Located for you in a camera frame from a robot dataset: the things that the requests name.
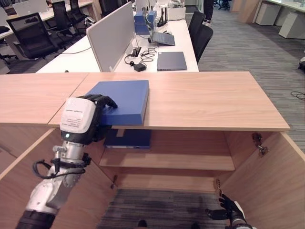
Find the charger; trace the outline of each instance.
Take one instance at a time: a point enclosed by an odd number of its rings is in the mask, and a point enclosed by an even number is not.
[[[146,68],[147,68],[147,65],[143,64],[143,63],[135,64],[133,66],[133,69],[136,70],[137,72],[142,72],[142,71],[146,70]]]

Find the blue box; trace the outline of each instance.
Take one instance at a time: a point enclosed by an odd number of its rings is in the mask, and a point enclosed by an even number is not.
[[[149,11],[148,12],[148,21],[152,23],[153,29],[156,26],[155,19],[157,17],[157,11]],[[149,31],[147,29],[144,17],[143,17],[143,12],[139,11],[135,16],[134,16],[134,28],[135,28],[135,33],[137,35],[149,35]]]
[[[130,130],[125,129],[122,137],[117,136],[118,129],[110,129],[107,132],[104,146],[106,148],[126,149],[149,149],[151,130]]]
[[[87,94],[107,95],[118,105],[104,108],[103,125],[143,125],[148,91],[148,80],[111,81],[97,83]]]

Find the gray laptop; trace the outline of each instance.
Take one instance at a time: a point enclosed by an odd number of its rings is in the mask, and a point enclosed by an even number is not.
[[[158,52],[158,71],[186,70],[183,52]]]
[[[173,35],[153,31],[153,25],[148,20],[147,10],[143,11],[143,17],[151,37],[151,42],[175,46],[175,37]]]

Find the wooden countertop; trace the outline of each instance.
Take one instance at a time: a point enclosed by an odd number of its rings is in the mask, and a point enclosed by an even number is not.
[[[144,126],[183,130],[286,131],[289,125],[249,72],[90,73],[72,96],[100,81],[149,80]],[[50,120],[58,126],[61,112]]]
[[[47,125],[86,75],[0,75],[0,124]]]

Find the office floor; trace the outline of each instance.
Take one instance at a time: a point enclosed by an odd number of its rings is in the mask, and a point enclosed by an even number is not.
[[[191,18],[187,13],[188,23]],[[250,71],[290,125],[289,135],[305,152],[305,104],[290,95],[291,91],[305,91],[305,74],[297,69],[305,56],[305,41],[279,36],[279,27],[239,23],[236,14],[216,8],[212,28],[214,36],[199,61],[199,70]],[[0,45],[0,53],[12,52]],[[34,73],[46,63],[43,59],[11,60],[10,73]]]
[[[119,189],[97,229],[133,229],[140,219],[149,229],[224,229],[223,221],[214,221],[205,209],[218,209],[214,194]]]

